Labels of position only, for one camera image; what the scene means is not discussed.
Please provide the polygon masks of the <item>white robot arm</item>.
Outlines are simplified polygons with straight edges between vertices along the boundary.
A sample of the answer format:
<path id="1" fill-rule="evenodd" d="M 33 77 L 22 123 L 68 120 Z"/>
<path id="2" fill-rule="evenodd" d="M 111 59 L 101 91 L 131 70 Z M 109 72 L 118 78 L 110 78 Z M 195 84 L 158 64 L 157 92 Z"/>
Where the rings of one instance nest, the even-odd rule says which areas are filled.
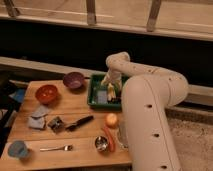
<path id="1" fill-rule="evenodd" d="M 132 171 L 182 171 L 165 109 L 187 97 L 187 79 L 169 69 L 134 63 L 126 52 L 108 56 L 106 65 L 105 84 L 128 77 L 121 105 Z"/>

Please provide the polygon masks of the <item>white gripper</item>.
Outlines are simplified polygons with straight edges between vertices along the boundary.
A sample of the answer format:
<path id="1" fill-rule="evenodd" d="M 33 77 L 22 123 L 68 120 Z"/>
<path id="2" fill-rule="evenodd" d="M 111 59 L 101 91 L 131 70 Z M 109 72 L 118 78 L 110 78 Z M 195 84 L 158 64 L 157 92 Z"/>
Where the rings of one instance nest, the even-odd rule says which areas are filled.
<path id="1" fill-rule="evenodd" d="M 119 71 L 109 69 L 106 76 L 101 81 L 101 86 L 107 86 L 109 83 L 122 87 L 122 74 Z"/>

